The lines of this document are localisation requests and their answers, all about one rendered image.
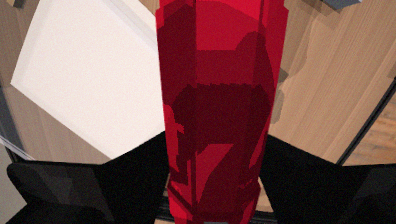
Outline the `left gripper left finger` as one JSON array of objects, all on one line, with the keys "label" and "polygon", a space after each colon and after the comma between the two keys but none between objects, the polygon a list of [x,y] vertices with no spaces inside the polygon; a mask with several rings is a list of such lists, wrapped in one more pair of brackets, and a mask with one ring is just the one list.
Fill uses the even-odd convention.
[{"label": "left gripper left finger", "polygon": [[103,164],[22,160],[7,167],[27,204],[94,207],[105,224],[154,224],[169,172],[165,130]]}]

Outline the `grey block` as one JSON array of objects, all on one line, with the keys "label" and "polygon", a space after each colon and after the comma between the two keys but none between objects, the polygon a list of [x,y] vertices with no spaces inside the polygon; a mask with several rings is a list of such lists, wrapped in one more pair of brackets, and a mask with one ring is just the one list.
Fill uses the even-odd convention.
[{"label": "grey block", "polygon": [[347,7],[362,2],[362,0],[324,0],[336,9]]}]

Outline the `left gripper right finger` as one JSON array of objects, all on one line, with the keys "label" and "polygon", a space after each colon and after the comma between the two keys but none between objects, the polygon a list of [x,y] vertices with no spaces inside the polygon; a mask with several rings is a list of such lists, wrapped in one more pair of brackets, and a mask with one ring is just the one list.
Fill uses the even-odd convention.
[{"label": "left gripper right finger", "polygon": [[278,224],[347,224],[367,196],[396,192],[396,163],[341,166],[270,134],[259,177]]}]

